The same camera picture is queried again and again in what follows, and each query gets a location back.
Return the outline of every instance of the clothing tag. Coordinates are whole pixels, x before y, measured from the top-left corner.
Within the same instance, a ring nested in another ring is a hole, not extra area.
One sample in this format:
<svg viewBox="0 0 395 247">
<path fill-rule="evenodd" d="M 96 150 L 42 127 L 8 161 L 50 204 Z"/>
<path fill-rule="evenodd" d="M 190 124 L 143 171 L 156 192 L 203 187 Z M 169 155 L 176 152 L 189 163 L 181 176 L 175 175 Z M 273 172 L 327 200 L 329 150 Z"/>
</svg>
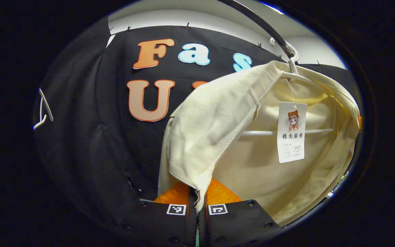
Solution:
<svg viewBox="0 0 395 247">
<path fill-rule="evenodd" d="M 277 149 L 280 163 L 304 158 L 307 105 L 280 102 L 277 129 Z"/>
</svg>

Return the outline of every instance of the white ceiling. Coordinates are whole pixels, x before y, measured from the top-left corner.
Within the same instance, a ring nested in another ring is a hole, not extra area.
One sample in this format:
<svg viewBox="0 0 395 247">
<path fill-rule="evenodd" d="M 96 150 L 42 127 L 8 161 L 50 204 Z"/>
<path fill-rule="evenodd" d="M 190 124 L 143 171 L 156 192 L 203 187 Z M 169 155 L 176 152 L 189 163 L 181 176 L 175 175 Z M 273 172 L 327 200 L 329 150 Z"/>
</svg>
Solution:
<svg viewBox="0 0 395 247">
<path fill-rule="evenodd" d="M 317 37 L 308 28 L 291 19 L 286 14 L 279 14 L 255 0 L 237 0 L 250 8 L 269 23 L 284 39 L 291 37 Z M 155 10 L 189 10 L 212 14 L 242 25 L 259 35 L 270 38 L 259 25 L 232 7 L 217 0 L 141 0 L 109 16 L 109 22 L 132 14 Z"/>
</svg>

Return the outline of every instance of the white wall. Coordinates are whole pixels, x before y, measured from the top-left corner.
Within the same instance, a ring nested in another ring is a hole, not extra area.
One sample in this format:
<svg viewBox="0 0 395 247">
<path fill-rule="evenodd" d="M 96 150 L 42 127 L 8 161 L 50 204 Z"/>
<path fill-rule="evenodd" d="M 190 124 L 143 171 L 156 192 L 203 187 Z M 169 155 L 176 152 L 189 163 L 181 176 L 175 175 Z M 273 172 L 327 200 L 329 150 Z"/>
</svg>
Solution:
<svg viewBox="0 0 395 247">
<path fill-rule="evenodd" d="M 111 30 L 111 34 L 122 32 L 130 29 L 148 27 L 148 26 L 163 26 L 163 25 L 180 25 L 186 26 L 187 22 L 190 24 L 189 27 L 199 27 L 209 30 L 226 33 L 232 36 L 236 36 L 240 39 L 249 41 L 255 45 L 258 43 L 262 44 L 262 48 L 274 53 L 274 47 L 271 46 L 269 40 L 259 34 L 251 31 L 250 29 L 243 27 L 237 23 L 229 20 L 205 14 L 196 11 L 186 10 L 157 10 L 147 11 L 138 14 L 132 14 L 123 17 L 118 20 L 109 22 L 109 28 L 114 27 Z"/>
<path fill-rule="evenodd" d="M 292 37 L 286 38 L 285 41 L 290 43 L 298 51 L 300 55 L 298 63 L 300 64 L 317 64 L 320 62 L 320 64 L 332 65 L 346 69 L 339 56 L 320 38 Z M 289 60 L 287 55 L 284 54 L 283 50 L 277 47 L 275 47 L 274 50 L 275 55 L 282 55 L 282 58 L 285 61 Z"/>
</svg>

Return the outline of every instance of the white plastic hanger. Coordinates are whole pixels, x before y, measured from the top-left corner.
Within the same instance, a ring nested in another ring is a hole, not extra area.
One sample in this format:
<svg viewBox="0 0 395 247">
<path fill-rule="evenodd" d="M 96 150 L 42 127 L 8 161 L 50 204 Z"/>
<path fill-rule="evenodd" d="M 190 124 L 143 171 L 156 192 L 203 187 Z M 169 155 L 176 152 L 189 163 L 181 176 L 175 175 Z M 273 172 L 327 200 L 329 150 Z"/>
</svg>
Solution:
<svg viewBox="0 0 395 247">
<path fill-rule="evenodd" d="M 42 90 L 39 88 L 39 94 L 41 96 L 40 98 L 40 109 L 39 109 L 39 122 L 33 127 L 33 130 L 36 130 L 39 126 L 43 125 L 45 120 L 47 119 L 47 116 L 44 115 L 44 118 L 42 118 L 42 102 L 45 103 L 45 108 L 47 109 L 48 114 L 50 115 L 50 121 L 53 122 L 53 114 L 51 114 L 50 106 L 48 105 L 47 99 L 44 96 L 44 93 Z"/>
<path fill-rule="evenodd" d="M 311 79 L 303 77 L 298 74 L 298 70 L 297 70 L 297 66 L 296 66 L 295 62 L 298 61 L 299 54 L 298 54 L 297 50 L 295 50 L 295 48 L 291 44 L 289 44 L 288 42 L 286 42 L 286 44 L 288 47 L 290 47 L 290 49 L 293 50 L 295 56 L 293 56 L 292 58 L 289 59 L 289 66 L 290 66 L 290 70 L 292 71 L 292 73 L 283 72 L 281 77 L 287 77 L 287 78 L 292 78 L 295 80 L 301 80 L 301 81 L 304 81 L 306 83 L 309 83 L 309 84 L 317 87 L 318 89 L 323 91 L 324 94 L 327 95 L 327 97 L 332 101 L 333 106 L 334 106 L 333 107 L 334 108 L 333 124 L 332 124 L 331 129 L 306 130 L 306 133 L 326 133 L 326 132 L 334 131 L 335 122 L 336 122 L 336 108 L 337 108 L 335 100 L 331 97 L 331 95 L 323 87 L 319 86 L 317 83 L 313 82 Z M 272 136 L 275 133 L 277 133 L 277 131 L 243 131 L 242 136 Z"/>
</svg>

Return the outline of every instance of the cartoon girl logo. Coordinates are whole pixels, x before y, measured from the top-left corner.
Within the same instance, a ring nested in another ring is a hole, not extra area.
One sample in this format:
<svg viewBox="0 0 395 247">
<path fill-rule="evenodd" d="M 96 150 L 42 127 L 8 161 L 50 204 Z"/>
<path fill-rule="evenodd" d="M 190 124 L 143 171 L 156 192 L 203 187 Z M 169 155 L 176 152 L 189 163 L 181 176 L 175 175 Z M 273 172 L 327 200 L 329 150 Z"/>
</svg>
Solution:
<svg viewBox="0 0 395 247">
<path fill-rule="evenodd" d="M 289 117 L 289 132 L 291 130 L 298 130 L 298 110 L 292 111 L 291 113 L 288 113 L 287 116 Z"/>
</svg>

